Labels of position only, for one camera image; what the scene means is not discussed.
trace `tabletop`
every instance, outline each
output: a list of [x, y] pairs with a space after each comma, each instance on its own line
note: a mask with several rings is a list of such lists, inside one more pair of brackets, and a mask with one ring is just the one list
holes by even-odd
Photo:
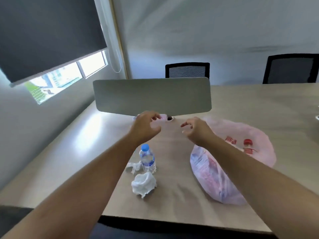
[[[188, 117], [244, 122], [264, 131], [278, 171], [319, 193], [319, 84], [211, 86], [212, 110], [162, 123], [149, 141], [157, 188], [133, 194], [134, 175], [124, 171], [103, 215], [270, 232], [249, 205], [224, 205], [200, 187], [190, 167], [193, 144], [179, 125]], [[126, 134], [132, 116], [99, 112], [93, 102], [0, 192], [0, 204], [36, 207], [72, 174]], [[130, 161], [137, 162], [139, 148]]]

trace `translucent plastic bag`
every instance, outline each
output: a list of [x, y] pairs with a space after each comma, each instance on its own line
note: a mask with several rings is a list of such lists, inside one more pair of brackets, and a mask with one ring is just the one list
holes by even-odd
[[[263, 164], [273, 167], [276, 162], [274, 148], [261, 130], [244, 123], [228, 120], [204, 119], [213, 132], [241, 151]], [[203, 189], [214, 199], [225, 204], [244, 205], [245, 198], [221, 169], [215, 158], [197, 145], [190, 156], [195, 177]]]

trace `hand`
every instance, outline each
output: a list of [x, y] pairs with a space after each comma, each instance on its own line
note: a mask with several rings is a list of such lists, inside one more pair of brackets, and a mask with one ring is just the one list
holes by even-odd
[[152, 120], [156, 120], [157, 118], [161, 118], [159, 113], [149, 111], [145, 111], [137, 116], [129, 132], [129, 135], [131, 136], [132, 140], [136, 142], [136, 146], [139, 146], [142, 143], [147, 142], [161, 131], [160, 126], [156, 128], [151, 128], [150, 125]]
[[207, 123], [198, 117], [187, 119], [186, 122], [181, 124], [181, 127], [185, 127], [187, 125], [190, 125], [191, 130], [184, 130], [183, 133], [188, 137], [189, 140], [200, 147], [205, 148], [207, 142], [216, 137]]

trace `forearm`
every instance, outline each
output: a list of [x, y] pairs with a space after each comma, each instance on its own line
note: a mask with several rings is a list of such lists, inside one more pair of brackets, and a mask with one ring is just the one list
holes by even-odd
[[279, 238], [319, 235], [319, 197], [216, 137], [206, 149]]
[[4, 238], [87, 238], [136, 147], [130, 136], [123, 137], [70, 177]]

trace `black office chair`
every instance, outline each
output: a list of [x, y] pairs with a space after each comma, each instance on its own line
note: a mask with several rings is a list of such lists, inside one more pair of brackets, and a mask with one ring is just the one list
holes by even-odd
[[319, 54], [292, 53], [269, 56], [263, 84], [315, 83]]
[[165, 65], [165, 78], [207, 77], [209, 79], [209, 63], [177, 63]]

